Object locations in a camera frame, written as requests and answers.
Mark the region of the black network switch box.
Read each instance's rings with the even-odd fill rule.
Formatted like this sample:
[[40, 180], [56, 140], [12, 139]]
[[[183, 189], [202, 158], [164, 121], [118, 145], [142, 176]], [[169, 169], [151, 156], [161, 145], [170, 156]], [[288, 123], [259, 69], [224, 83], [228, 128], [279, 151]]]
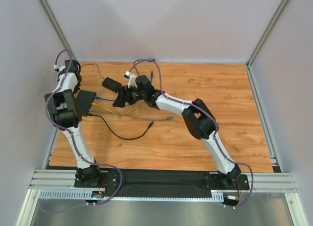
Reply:
[[82, 116], [87, 116], [91, 104], [94, 102], [96, 93], [93, 91], [80, 90], [76, 96]]

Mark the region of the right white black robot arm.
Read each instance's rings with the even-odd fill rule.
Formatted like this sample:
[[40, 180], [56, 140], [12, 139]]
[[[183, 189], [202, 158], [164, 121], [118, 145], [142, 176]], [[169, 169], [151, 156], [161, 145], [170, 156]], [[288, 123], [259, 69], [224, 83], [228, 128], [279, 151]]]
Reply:
[[127, 76], [127, 79], [128, 85], [123, 86], [113, 80], [107, 86], [108, 89], [117, 93], [113, 106], [123, 108], [126, 103], [132, 105], [142, 100], [151, 108], [182, 116], [191, 136], [201, 140], [209, 150], [222, 176], [221, 179], [229, 184], [233, 184], [238, 179], [241, 174], [238, 163], [228, 155], [218, 134], [219, 126], [202, 100], [188, 101], [171, 97], [155, 89], [145, 75], [134, 78]]

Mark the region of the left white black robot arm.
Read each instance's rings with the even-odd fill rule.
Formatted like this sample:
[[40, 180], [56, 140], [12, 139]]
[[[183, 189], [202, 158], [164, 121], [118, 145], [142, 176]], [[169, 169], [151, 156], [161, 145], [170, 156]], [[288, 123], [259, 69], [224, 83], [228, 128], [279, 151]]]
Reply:
[[96, 93], [80, 91], [81, 65], [76, 60], [66, 60], [58, 68], [58, 84], [53, 92], [45, 95], [45, 113], [53, 126], [66, 136], [74, 152], [77, 169], [76, 187], [100, 187], [102, 175], [96, 165], [82, 132], [82, 117], [86, 116]]

